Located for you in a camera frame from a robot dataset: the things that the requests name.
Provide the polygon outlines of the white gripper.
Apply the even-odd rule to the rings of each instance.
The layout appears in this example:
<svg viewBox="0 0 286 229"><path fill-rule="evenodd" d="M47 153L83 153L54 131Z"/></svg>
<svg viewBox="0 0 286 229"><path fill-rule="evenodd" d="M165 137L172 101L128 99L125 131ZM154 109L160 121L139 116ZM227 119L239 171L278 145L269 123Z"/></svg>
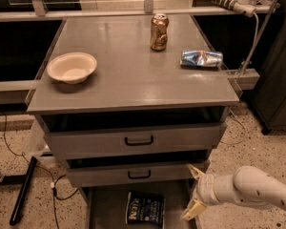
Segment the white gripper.
<svg viewBox="0 0 286 229"><path fill-rule="evenodd" d="M215 195L215 175L204 175L204 173L194 167L193 164L188 164L187 167L192 177L198 180L196 193L201 200L191 198L187 208L182 213L181 218L190 221L204 212L207 209L207 205L219 205L220 201Z"/></svg>

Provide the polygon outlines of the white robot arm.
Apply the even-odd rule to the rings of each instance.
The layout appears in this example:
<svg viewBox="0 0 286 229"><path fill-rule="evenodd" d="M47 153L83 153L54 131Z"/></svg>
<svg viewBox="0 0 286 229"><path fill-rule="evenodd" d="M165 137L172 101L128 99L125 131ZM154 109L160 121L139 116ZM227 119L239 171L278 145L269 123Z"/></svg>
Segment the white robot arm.
<svg viewBox="0 0 286 229"><path fill-rule="evenodd" d="M192 164L188 168L197 184L181 216L185 220L222 203L256 209L273 205L286 211L286 184L256 167L241 166L231 175L205 174Z"/></svg>

